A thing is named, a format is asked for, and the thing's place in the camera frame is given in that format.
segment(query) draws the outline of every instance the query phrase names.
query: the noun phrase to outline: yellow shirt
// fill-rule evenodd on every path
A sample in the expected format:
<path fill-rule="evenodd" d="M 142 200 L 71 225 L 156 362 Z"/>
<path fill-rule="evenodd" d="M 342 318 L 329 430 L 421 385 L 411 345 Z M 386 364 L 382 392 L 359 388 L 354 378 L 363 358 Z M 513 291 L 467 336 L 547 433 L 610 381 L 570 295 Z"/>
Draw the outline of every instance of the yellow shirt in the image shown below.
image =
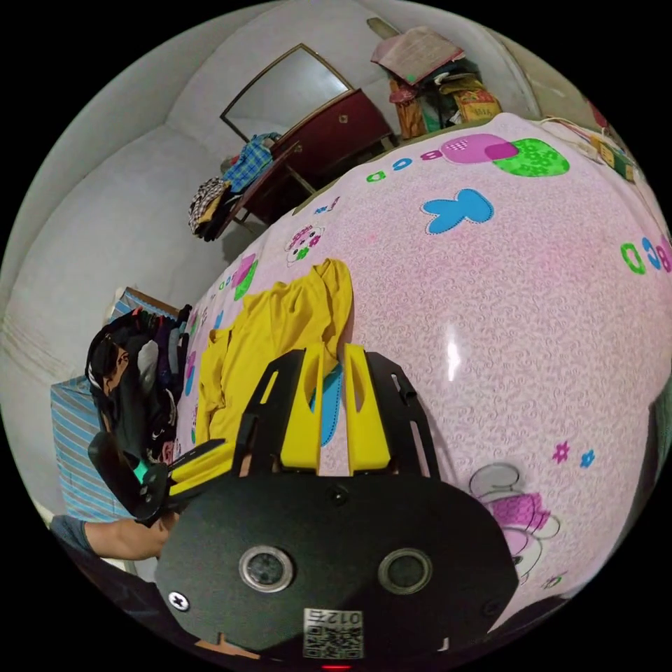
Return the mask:
<path fill-rule="evenodd" d="M 242 415 L 266 367 L 290 350 L 324 342 L 324 375 L 337 364 L 337 347 L 352 308 L 347 266 L 327 259 L 307 276 L 243 299 L 228 329 L 212 330 L 201 358 L 196 445 L 235 443 Z"/>

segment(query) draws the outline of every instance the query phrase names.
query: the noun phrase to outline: pink bedsheet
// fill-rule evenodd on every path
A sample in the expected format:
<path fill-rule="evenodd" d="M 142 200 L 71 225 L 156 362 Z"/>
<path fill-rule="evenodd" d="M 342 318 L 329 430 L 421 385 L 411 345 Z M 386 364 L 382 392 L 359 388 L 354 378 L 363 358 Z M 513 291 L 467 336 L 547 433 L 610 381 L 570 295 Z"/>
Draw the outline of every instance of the pink bedsheet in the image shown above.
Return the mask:
<path fill-rule="evenodd" d="M 444 479 L 491 508 L 521 558 L 500 622 L 588 580 L 627 518 L 670 375 L 672 250 L 655 203 L 557 131 L 500 114 L 359 166 L 274 224 L 194 306 L 177 454 L 193 447 L 210 329 L 245 292 L 338 258 L 350 342 L 404 367 Z M 322 474 L 348 473 L 345 428 L 341 409 Z"/>

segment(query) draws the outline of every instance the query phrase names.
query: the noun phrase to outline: mirror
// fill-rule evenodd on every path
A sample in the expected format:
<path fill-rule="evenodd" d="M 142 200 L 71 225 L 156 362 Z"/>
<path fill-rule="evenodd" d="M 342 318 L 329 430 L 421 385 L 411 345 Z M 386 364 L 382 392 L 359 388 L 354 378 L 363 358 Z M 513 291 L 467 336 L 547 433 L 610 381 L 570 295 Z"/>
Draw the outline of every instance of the mirror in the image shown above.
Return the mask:
<path fill-rule="evenodd" d="M 350 84 L 305 44 L 299 44 L 259 73 L 221 113 L 245 142 L 254 135 L 284 135 Z"/>

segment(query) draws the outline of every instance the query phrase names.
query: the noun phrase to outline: dresser drawer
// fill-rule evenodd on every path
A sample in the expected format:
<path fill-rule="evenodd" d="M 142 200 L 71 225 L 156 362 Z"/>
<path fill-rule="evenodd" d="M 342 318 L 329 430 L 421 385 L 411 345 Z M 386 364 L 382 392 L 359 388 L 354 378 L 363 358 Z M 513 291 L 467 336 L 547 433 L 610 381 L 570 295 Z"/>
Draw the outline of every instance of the dresser drawer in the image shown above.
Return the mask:
<path fill-rule="evenodd" d="M 326 173 L 391 133 L 382 112 L 361 90 L 356 90 L 337 98 L 284 135 L 274 153 L 298 141 L 301 151 L 289 162 L 297 173 L 308 178 Z"/>

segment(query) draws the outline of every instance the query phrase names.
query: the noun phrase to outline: plaid shirt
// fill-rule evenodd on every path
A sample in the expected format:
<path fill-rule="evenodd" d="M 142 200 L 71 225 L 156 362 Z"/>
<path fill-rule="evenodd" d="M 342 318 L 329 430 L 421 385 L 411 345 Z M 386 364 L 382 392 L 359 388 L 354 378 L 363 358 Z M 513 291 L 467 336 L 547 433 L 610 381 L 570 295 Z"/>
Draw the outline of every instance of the plaid shirt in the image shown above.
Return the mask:
<path fill-rule="evenodd" d="M 231 192 L 234 194 L 240 193 L 246 186 L 252 184 L 259 175 L 261 175 L 266 168 L 268 168 L 273 157 L 270 151 L 264 147 L 263 141 L 266 138 L 277 140 L 280 137 L 278 133 L 265 133 L 263 135 L 255 135 L 250 140 L 231 168 L 229 168 L 222 179 L 231 182 Z"/>

